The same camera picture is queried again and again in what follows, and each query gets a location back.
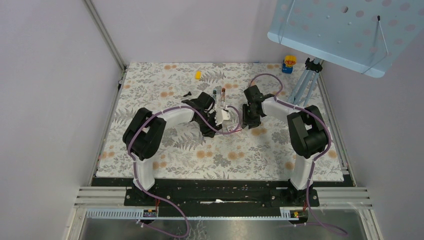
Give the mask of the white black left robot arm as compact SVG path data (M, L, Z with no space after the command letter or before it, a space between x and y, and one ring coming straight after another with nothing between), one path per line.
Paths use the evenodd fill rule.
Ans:
M127 154L132 158L135 197L147 199L153 195L150 188L155 184L155 178L150 158L158 151L166 129L196 122L204 137L224 134L222 122L228 119L228 111L215 109L215 103L212 96L202 92L197 98L185 99L180 105L156 114L145 107L136 112L122 137Z

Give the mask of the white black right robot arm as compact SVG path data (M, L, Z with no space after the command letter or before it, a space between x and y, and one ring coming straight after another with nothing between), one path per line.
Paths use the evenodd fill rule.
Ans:
M242 128L259 127L263 117L274 117L287 123L296 158L288 186L282 191L280 199L291 205L307 202L313 189L315 162L331 145L320 110L315 105L301 108L289 104L276 99L271 93L264 95L255 85L243 93L247 102L242 106Z

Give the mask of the red white staple box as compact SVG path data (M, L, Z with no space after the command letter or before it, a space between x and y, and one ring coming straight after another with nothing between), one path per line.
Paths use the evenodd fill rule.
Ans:
M228 125L226 128L228 132L232 132L237 128L237 124Z

